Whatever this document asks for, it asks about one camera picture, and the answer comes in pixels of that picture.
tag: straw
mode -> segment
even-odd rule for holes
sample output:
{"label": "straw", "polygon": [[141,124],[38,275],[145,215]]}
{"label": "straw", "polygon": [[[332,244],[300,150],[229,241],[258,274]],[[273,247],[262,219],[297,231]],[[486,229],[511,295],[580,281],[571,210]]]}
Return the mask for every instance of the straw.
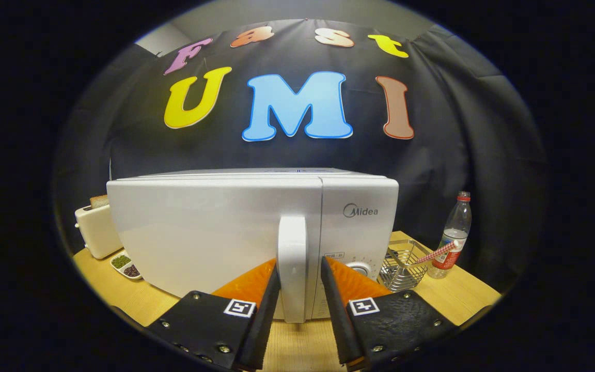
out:
{"label": "straw", "polygon": [[442,245],[442,247],[440,247],[438,250],[436,250],[435,252],[433,252],[432,254],[428,254],[424,257],[421,257],[420,259],[417,260],[417,262],[414,263],[414,265],[416,264],[420,264],[422,262],[426,262],[426,261],[430,261],[432,259],[434,259],[435,257],[438,257],[439,255],[443,254],[443,253],[447,253],[450,250],[453,250],[453,248],[458,248],[458,240],[453,240],[450,243],[446,244],[446,245]]}

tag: small dish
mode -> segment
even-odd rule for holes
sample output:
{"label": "small dish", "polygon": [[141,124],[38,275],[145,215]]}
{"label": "small dish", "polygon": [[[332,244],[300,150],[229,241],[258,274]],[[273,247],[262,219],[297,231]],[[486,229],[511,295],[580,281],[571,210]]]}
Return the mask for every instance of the small dish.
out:
{"label": "small dish", "polygon": [[128,256],[128,253],[125,250],[122,250],[120,253],[116,254],[114,257],[112,257],[109,260],[109,264],[112,266],[112,268],[114,270],[118,271],[118,273],[125,276],[126,278],[130,278],[131,280],[140,280],[140,278],[142,278],[142,274],[139,274],[136,277],[131,277],[131,276],[125,274],[125,270],[134,264],[132,261],[126,263],[120,269],[116,269],[116,266],[114,266],[113,261],[114,261],[114,259],[116,259],[120,256],[127,256],[128,258],[130,258],[130,256]]}

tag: black backdrop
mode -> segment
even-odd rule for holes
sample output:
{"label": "black backdrop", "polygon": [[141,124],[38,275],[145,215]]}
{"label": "black backdrop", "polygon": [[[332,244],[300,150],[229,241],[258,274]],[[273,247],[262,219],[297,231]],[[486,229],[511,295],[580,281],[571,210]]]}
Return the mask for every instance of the black backdrop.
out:
{"label": "black backdrop", "polygon": [[[271,26],[274,36],[232,49],[236,35]],[[324,45],[317,28],[344,30],[351,48]],[[94,80],[75,108],[59,144],[57,182],[64,229],[71,247],[83,247],[72,228],[74,211],[106,193],[109,159],[114,179],[184,169],[234,167],[337,167],[380,174],[399,182],[394,229],[431,247],[461,190],[472,192],[473,230],[458,262],[504,291],[525,268],[545,216],[547,172],[538,130],[519,94],[479,52],[441,26],[416,40],[388,35],[409,55],[383,52],[367,35],[387,35],[354,24],[320,20],[269,21],[212,35],[213,42],[186,66],[163,75],[178,50],[155,59],[134,45]],[[185,109],[201,100],[207,71],[230,66],[215,107],[184,129],[163,120],[169,88],[196,76]],[[307,111],[293,137],[274,115],[273,139],[246,142],[251,78],[277,73],[297,92],[316,71],[347,79],[342,101],[354,132],[346,139],[304,133]],[[386,136],[387,106],[375,77],[404,83],[412,139]]]}

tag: microwave door handle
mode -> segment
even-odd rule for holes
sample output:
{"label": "microwave door handle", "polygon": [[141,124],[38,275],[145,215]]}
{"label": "microwave door handle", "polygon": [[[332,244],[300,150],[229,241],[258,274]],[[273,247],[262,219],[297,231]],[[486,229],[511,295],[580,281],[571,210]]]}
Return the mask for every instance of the microwave door handle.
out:
{"label": "microwave door handle", "polygon": [[305,322],[307,224],[304,216],[282,216],[277,242],[277,271],[284,321]]}

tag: wooden table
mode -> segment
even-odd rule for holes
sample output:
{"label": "wooden table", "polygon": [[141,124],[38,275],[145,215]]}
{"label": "wooden table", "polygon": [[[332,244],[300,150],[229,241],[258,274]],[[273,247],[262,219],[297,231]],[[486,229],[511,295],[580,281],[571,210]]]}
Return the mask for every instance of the wooden table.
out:
{"label": "wooden table", "polygon": [[[411,238],[401,231],[395,231],[390,240],[395,242],[405,239]],[[392,249],[404,248],[393,245]],[[146,327],[179,301],[179,297],[145,280],[129,280],[116,273],[109,265],[110,258],[95,259],[86,249],[73,256],[85,280],[107,304],[117,306]],[[456,325],[500,298],[496,290],[458,266],[454,266],[449,275],[441,280],[425,275],[414,290]],[[309,320],[306,323],[274,321],[263,366],[263,370],[285,372],[346,369],[338,364],[337,344],[328,319]]]}

